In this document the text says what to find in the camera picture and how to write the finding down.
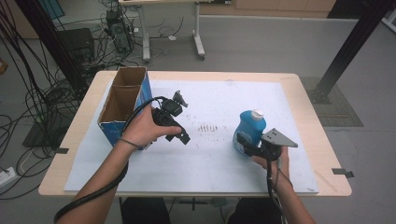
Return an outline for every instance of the desk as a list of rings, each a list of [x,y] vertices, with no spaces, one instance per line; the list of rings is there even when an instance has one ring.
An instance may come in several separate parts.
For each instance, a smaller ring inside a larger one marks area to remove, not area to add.
[[[119,0],[120,5],[122,6],[134,6],[137,9],[137,13],[139,14],[139,20],[141,24],[141,29],[143,32],[143,61],[148,63],[150,60],[149,53],[149,34],[146,31],[145,25],[145,13],[144,6],[154,7],[152,10],[155,11],[161,10],[161,4],[194,4],[194,12],[192,12],[195,17],[195,29],[192,31],[192,36],[194,37],[195,46],[197,48],[198,55],[205,58],[204,46],[201,41],[201,37],[199,35],[199,3],[196,0]]]
[[[78,146],[90,125],[92,115],[102,99],[108,82],[114,78],[116,73],[117,71],[102,71],[96,75],[61,144],[61,147],[69,148],[68,153],[55,156],[38,190],[40,194],[52,196],[76,194],[75,192],[64,191],[64,185],[72,169]],[[351,188],[346,177],[332,173],[332,168],[340,168],[340,164],[326,133],[318,121],[304,87],[296,75],[159,71],[149,71],[148,75],[151,80],[205,81],[232,79],[235,81],[281,83],[317,180],[319,193],[315,196],[348,196],[351,194]]]

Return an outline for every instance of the black tape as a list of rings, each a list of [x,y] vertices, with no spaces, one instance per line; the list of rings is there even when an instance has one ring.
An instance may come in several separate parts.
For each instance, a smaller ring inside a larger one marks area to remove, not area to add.
[[[69,151],[69,148],[60,147],[60,148],[55,150],[55,153],[67,154],[68,151]]]
[[[344,168],[332,168],[332,173],[335,175],[345,175],[346,178],[355,177],[352,171],[347,171]]]

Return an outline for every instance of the white desk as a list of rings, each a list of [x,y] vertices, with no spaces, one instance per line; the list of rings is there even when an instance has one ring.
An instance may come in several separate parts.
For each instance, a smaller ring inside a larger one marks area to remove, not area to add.
[[[137,9],[137,13],[139,14],[140,24],[142,26],[143,32],[143,61],[148,63],[150,60],[149,53],[149,34],[146,30],[145,25],[145,17],[148,15],[146,13],[145,7],[150,9],[151,12],[160,11],[161,6],[163,4],[188,4],[194,7],[194,11],[192,12],[192,16],[195,17],[195,29],[192,31],[192,36],[194,37],[195,46],[197,48],[198,55],[205,58],[204,46],[201,41],[201,37],[199,34],[199,2],[196,0],[119,0],[120,5],[122,6],[134,6]]]

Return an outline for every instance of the finger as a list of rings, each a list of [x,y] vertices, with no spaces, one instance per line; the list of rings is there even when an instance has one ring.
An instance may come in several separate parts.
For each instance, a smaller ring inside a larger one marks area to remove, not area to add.
[[[177,126],[169,126],[169,127],[158,127],[157,134],[159,136],[168,135],[168,134],[178,134],[181,133],[181,128]]]

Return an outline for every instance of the wrist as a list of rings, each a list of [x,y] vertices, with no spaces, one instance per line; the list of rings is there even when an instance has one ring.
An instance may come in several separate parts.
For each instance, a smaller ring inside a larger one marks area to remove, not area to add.
[[[276,192],[283,190],[293,190],[293,185],[291,184],[289,177],[283,174],[274,174],[272,178],[272,184]]]
[[[119,141],[117,141],[116,145],[114,146],[114,148],[119,148],[120,150],[126,152],[127,154],[132,154],[133,152],[135,152],[136,150],[138,150],[138,145],[134,146],[130,143],[128,143],[129,141],[122,141],[119,139]]]

